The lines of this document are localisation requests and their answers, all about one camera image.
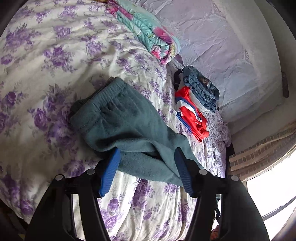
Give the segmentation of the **beige checkered curtain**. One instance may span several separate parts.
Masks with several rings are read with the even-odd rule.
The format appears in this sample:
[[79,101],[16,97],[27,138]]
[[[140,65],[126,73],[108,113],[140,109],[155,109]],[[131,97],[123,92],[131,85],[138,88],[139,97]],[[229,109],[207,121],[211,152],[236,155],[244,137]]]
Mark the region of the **beige checkered curtain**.
[[229,158],[233,175],[241,181],[262,173],[295,149],[295,121]]

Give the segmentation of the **red white blue garment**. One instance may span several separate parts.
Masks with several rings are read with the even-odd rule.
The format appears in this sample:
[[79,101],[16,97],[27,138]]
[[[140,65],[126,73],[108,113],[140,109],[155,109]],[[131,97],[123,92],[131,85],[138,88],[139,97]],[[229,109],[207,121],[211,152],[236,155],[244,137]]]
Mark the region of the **red white blue garment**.
[[199,141],[209,136],[207,120],[190,99],[190,88],[182,87],[175,93],[176,115],[183,125]]

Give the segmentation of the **teal fleece pants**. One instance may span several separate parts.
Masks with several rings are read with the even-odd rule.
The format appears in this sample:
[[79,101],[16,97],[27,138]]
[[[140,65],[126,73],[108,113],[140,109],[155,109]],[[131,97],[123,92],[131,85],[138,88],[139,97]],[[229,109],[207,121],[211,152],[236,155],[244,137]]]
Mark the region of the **teal fleece pants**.
[[182,185],[175,149],[196,161],[188,139],[169,128],[155,107],[120,78],[70,108],[69,121],[88,146],[102,155],[120,150],[118,170],[150,181]]

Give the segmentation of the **purple floral bedspread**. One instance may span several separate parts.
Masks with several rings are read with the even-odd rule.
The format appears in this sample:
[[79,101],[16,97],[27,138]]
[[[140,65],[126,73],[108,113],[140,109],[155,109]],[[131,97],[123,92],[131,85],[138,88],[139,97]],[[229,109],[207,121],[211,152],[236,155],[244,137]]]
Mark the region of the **purple floral bedspread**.
[[69,126],[71,105],[120,77],[185,135],[197,160],[225,173],[230,141],[219,112],[204,113],[199,142],[177,119],[173,73],[107,6],[95,1],[28,1],[1,35],[1,200],[29,223],[50,181],[75,177],[98,158]]

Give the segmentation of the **black folded garment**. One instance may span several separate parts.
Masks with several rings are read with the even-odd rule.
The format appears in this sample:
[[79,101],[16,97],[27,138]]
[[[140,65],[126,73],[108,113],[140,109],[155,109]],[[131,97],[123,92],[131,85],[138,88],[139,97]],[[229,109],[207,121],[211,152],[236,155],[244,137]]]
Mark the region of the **black folded garment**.
[[180,82],[181,82],[181,79],[179,77],[180,74],[182,74],[182,70],[181,69],[178,69],[175,73],[174,73],[174,84],[173,84],[173,87],[175,89],[175,91],[178,90],[178,87],[180,85]]

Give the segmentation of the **folded teal pink floral quilt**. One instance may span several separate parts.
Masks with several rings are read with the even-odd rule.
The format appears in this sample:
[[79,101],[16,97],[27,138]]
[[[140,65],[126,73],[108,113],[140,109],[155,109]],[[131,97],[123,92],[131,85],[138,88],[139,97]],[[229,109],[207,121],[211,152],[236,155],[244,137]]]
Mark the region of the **folded teal pink floral quilt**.
[[175,35],[154,15],[131,1],[107,1],[108,11],[126,25],[161,64],[168,64],[180,52]]

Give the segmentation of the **lavender lace headboard cover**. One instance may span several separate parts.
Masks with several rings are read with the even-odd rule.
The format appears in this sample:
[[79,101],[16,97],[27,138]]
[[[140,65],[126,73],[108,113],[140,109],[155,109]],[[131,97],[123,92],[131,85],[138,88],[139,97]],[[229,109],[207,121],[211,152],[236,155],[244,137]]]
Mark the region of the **lavender lace headboard cover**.
[[282,102],[281,67],[255,1],[138,1],[180,41],[185,65],[219,89],[227,122],[253,121]]

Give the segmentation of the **folded blue denim jeans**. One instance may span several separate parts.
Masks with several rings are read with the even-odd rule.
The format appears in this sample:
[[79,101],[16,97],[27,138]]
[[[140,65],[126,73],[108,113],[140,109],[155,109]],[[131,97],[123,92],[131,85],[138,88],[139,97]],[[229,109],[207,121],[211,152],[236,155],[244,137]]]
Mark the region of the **folded blue denim jeans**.
[[185,86],[190,88],[191,92],[197,100],[201,102],[203,107],[214,113],[217,109],[217,101],[220,97],[219,90],[193,66],[185,66],[182,72]]

